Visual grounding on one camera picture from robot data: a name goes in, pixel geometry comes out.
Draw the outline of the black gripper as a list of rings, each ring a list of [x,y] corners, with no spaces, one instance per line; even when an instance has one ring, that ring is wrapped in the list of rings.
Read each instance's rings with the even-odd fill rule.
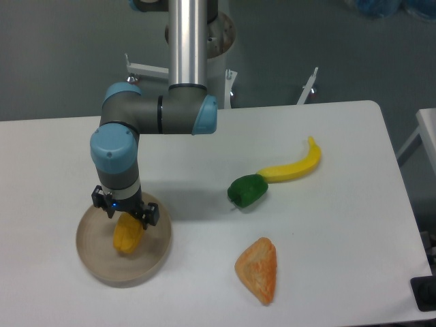
[[[156,226],[159,221],[159,205],[154,202],[145,204],[140,190],[131,197],[116,200],[111,193],[104,193],[101,185],[96,185],[91,199],[93,206],[102,209],[109,219],[113,218],[116,211],[130,213],[141,223],[143,230],[150,225]]]

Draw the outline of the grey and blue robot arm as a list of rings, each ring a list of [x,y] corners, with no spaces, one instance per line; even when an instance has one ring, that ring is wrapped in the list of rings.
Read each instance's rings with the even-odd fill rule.
[[[218,103],[207,90],[208,26],[218,17],[217,1],[130,1],[139,12],[168,12],[168,96],[146,98],[136,85],[111,85],[99,127],[90,139],[100,184],[93,205],[108,217],[128,213],[143,228],[159,220],[156,203],[144,203],[138,167],[142,134],[212,134]]]

